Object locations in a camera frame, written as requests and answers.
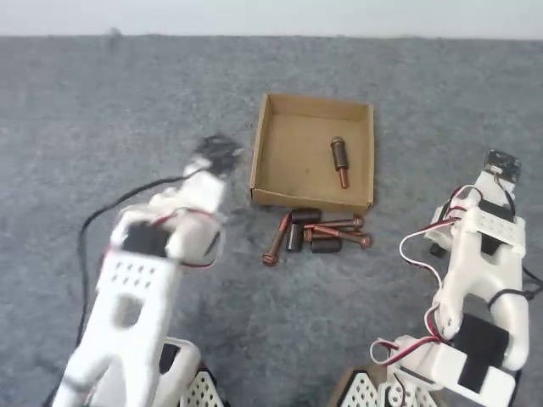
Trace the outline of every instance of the screw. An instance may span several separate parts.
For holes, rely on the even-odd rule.
[[[262,254],[262,263],[264,263],[264,265],[272,267],[279,261],[279,250],[281,249],[281,243],[283,242],[283,238],[287,233],[289,223],[290,212],[288,212],[281,220],[281,223],[277,228],[277,232],[273,237],[273,241],[271,242],[270,249],[266,253]]]
[[[342,219],[342,220],[329,220],[326,222],[313,223],[310,225],[305,225],[306,229],[312,229],[316,225],[328,226],[328,227],[352,227],[355,231],[359,231],[364,226],[364,220],[362,218],[355,217],[353,219]]]
[[[361,236],[362,234],[360,231],[350,231],[348,233],[353,236]],[[330,236],[327,233],[322,233],[321,231],[313,231],[313,229],[311,228],[304,230],[305,242],[313,242],[314,240],[327,240],[327,239],[334,239],[334,236]]]
[[[336,171],[339,172],[341,187],[346,189],[349,187],[349,177],[347,176],[349,161],[347,160],[347,151],[345,150],[345,140],[341,137],[333,138],[330,148],[332,149],[333,165]]]
[[[373,244],[372,235],[363,234],[360,236],[352,235],[344,231],[338,231],[337,229],[332,229],[331,227],[315,225],[313,228],[314,231],[321,231],[330,236],[339,237],[340,239],[348,240],[349,242],[355,242],[361,245],[362,248],[369,248]]]

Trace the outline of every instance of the black cylinder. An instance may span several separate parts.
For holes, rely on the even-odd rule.
[[[341,137],[334,138],[330,144],[330,148],[332,149],[333,165],[336,167],[336,170],[340,168],[349,169],[344,139]]]
[[[321,220],[322,212],[315,208],[297,208],[290,211],[292,223],[317,223]]]
[[[298,223],[290,225],[290,230],[287,235],[287,251],[299,252],[304,244],[304,226]]]
[[[337,253],[343,244],[341,239],[318,239],[311,241],[311,252],[313,253]]]

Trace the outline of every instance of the cable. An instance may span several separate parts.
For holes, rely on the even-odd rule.
[[[420,267],[422,269],[431,271],[432,274],[434,274],[434,277],[435,277],[436,281],[438,282],[439,289],[441,289],[443,287],[443,282],[441,281],[441,277],[439,276],[439,273],[437,272],[437,270],[434,267],[432,267],[431,265],[429,265],[428,263],[424,263],[422,261],[417,261],[417,260],[414,260],[414,259],[411,259],[411,258],[407,257],[406,254],[404,253],[403,246],[406,243],[406,241],[411,239],[412,237],[420,236],[420,235],[426,233],[427,231],[433,231],[433,230],[439,229],[440,227],[452,225],[457,220],[458,220],[458,218],[450,218],[448,220],[437,221],[437,222],[435,222],[435,223],[433,223],[431,225],[428,225],[428,226],[424,227],[420,231],[416,231],[416,232],[412,233],[411,235],[407,235],[406,237],[401,239],[400,245],[398,246],[398,251],[400,252],[400,256],[407,264],[415,265],[416,267]]]
[[[533,299],[533,293],[531,291],[522,291],[522,290],[515,290],[514,288],[504,288],[503,290],[498,291],[496,294],[494,294],[494,297],[492,297],[487,304],[488,308],[492,308],[492,305],[502,296],[505,294],[514,294],[514,295],[520,295],[521,297],[525,297],[528,301]]]
[[[79,268],[81,270],[81,288],[82,288],[82,310],[81,310],[81,317],[79,320],[79,325],[77,326],[77,334],[76,334],[76,346],[77,348],[81,340],[83,338],[83,331],[85,330],[85,321],[87,320],[87,312],[88,312],[88,302],[89,302],[89,293],[88,293],[88,286],[89,286],[89,273],[87,269],[87,229],[93,223],[101,214],[104,212],[107,212],[108,210],[111,210],[115,208],[116,206],[122,204],[127,199],[132,198],[136,195],[138,195],[140,192],[147,191],[148,189],[151,189],[153,187],[157,187],[162,184],[167,183],[173,183],[173,182],[179,182],[179,181],[186,181],[189,178],[196,175],[198,172],[203,170],[203,168],[197,169],[187,176],[171,176],[167,178],[160,178],[155,181],[151,181],[147,184],[143,184],[140,187],[136,187],[123,195],[121,195],[119,198],[117,198],[114,202],[109,203],[105,206],[103,206],[101,209],[97,209],[90,216],[88,216],[85,221],[83,222],[81,229],[79,230],[77,234],[77,258],[79,261]],[[62,382],[62,378],[60,379],[59,383],[51,390],[51,392],[48,394],[48,396],[44,399],[42,403],[42,407],[49,407],[53,403],[54,395],[56,394],[60,383]]]
[[[434,337],[434,336],[421,337],[411,346],[400,350],[400,346],[398,346],[397,343],[384,340],[380,337],[376,341],[373,341],[372,345],[370,346],[370,358],[372,359],[373,363],[375,363],[376,365],[390,366],[393,363],[396,363],[397,361],[404,359],[408,354],[411,354],[412,352],[414,352],[415,350],[423,346],[425,343],[432,343],[432,342],[441,342],[441,341],[439,340],[438,337]],[[392,356],[387,357],[387,359],[385,360],[377,360],[375,356],[373,355],[373,348],[376,345],[381,345],[385,347],[387,350],[395,350],[397,351],[397,353],[393,354]]]
[[[524,265],[523,265],[523,272],[526,276],[530,277],[532,280],[536,281],[538,284],[543,285],[543,280],[539,278],[538,276],[536,276],[534,273],[532,273],[530,270],[528,270]]]
[[[520,385],[520,379],[522,378],[522,376],[523,376],[523,370],[519,369],[515,373],[515,388],[512,390],[512,396],[509,399],[509,407],[512,407],[512,405],[515,402],[515,398],[517,397],[517,392],[518,392],[518,386]]]
[[[401,387],[401,403],[400,407],[404,407],[404,403],[406,402],[406,386],[404,385],[403,381],[400,380],[398,375],[394,373],[394,377],[396,378],[396,381],[400,384]]]
[[[439,304],[434,304],[430,308],[428,308],[428,310],[424,313],[424,325],[426,326],[426,329],[430,333],[430,335],[438,337],[441,341],[443,341],[443,338],[441,337],[439,331],[436,328],[434,320],[434,314],[438,308]]]
[[[484,195],[483,193],[481,192],[480,189],[478,189],[476,186],[474,185],[471,185],[471,184],[468,184],[468,185],[464,185],[462,187],[458,187],[457,189],[455,189],[451,196],[449,197],[449,200],[445,203],[445,205],[443,205],[443,207],[441,208],[441,212],[439,212],[439,216],[438,216],[438,221],[442,221],[447,215],[448,215],[448,211],[450,211],[450,207],[451,207],[451,203],[452,203],[452,200],[454,198],[457,198],[458,195],[460,195],[462,192],[464,192],[466,189],[468,188],[472,188],[473,190],[477,191],[479,193],[479,196],[481,199],[484,198]]]
[[[509,191],[501,184],[500,178],[498,178],[497,174],[494,174],[494,181],[496,184],[498,184],[498,186],[501,188],[503,193],[506,194],[506,199],[507,199],[507,203],[509,204],[509,209],[511,210],[511,215],[516,216],[517,209],[515,208],[515,203],[512,200],[511,193],[509,193]]]

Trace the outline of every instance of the black wire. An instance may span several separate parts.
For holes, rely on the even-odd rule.
[[[406,386],[404,385],[403,381],[400,380],[400,378],[398,377],[397,374],[394,373],[394,377],[396,378],[396,381],[401,386],[401,403],[400,403],[400,407],[404,407],[404,403],[406,402]]]
[[[515,373],[515,388],[512,390],[511,399],[509,400],[509,407],[512,407],[513,403],[515,402],[515,398],[517,397],[518,392],[518,385],[520,384],[520,379],[523,376],[523,370],[519,369]]]
[[[525,297],[528,301],[534,298],[533,292],[531,291],[515,290],[514,288],[504,288],[503,290],[500,290],[496,294],[494,294],[494,297],[490,299],[488,303],[489,309],[492,308],[492,305],[494,305],[494,303],[504,294],[520,295],[522,297]]]
[[[494,175],[494,181],[496,184],[498,184],[503,191],[503,193],[506,194],[507,203],[509,204],[509,209],[511,210],[511,215],[516,216],[517,215],[517,209],[515,208],[515,203],[512,200],[511,193],[501,184],[500,178],[498,176]]]
[[[530,270],[528,270],[524,265],[523,272],[526,276],[530,277],[532,280],[535,280],[539,285],[543,285],[543,280],[536,276],[534,273],[532,273]]]
[[[460,188],[462,188],[462,187],[458,187],[457,189],[455,189],[452,192],[451,196],[449,197],[449,199],[447,200],[445,205],[443,205],[443,207],[441,208],[441,212],[439,212],[439,216],[438,216],[438,222],[442,221],[445,218],[445,215],[447,215],[447,211],[451,207],[452,199],[455,197],[455,195],[458,193],[458,191],[460,191]],[[478,189],[476,187],[472,187],[472,189],[479,193],[479,196],[481,197],[481,199],[484,199],[484,195],[483,195],[483,193],[481,192],[480,189]]]
[[[123,195],[121,195],[119,198],[117,198],[114,202],[109,203],[105,206],[103,206],[101,209],[97,209],[90,216],[88,216],[85,221],[83,222],[83,225],[81,226],[81,229],[79,230],[77,234],[77,258],[79,260],[79,268],[81,270],[81,287],[82,287],[82,310],[81,310],[81,317],[79,320],[79,325],[77,327],[77,335],[76,335],[76,346],[77,348],[81,340],[83,338],[83,332],[85,330],[85,321],[87,320],[87,312],[88,312],[88,303],[89,303],[89,273],[87,268],[87,229],[91,225],[93,221],[95,221],[101,214],[104,212],[107,212],[108,210],[111,210],[115,208],[116,206],[122,204],[127,199],[130,199],[136,195],[138,195],[140,192],[147,191],[148,189],[151,189],[153,187],[157,187],[162,184],[169,184],[173,182],[179,182],[179,181],[186,181],[187,179],[194,176],[196,173],[200,172],[202,169],[196,170],[194,172],[191,172],[187,176],[170,176],[167,178],[160,178],[155,181],[151,181],[147,184],[143,184],[140,187],[136,187]],[[42,407],[49,407],[53,403],[54,395],[56,394],[57,390],[59,389],[60,383],[62,381],[62,377],[60,378],[57,385],[50,391],[48,396],[44,399],[42,403]]]

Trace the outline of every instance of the perforated plate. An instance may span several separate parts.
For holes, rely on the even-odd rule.
[[[367,373],[358,373],[341,402],[341,407],[377,407],[378,393]]]
[[[390,405],[391,407],[400,407],[401,398],[402,388],[397,380],[386,382],[379,386],[379,406]],[[427,390],[410,386],[410,388],[406,388],[406,398],[401,407],[438,407],[438,405]]]
[[[430,393],[419,387],[415,392],[415,399],[417,400],[417,407],[438,407]]]
[[[198,372],[181,400],[181,407],[224,407],[209,372]]]

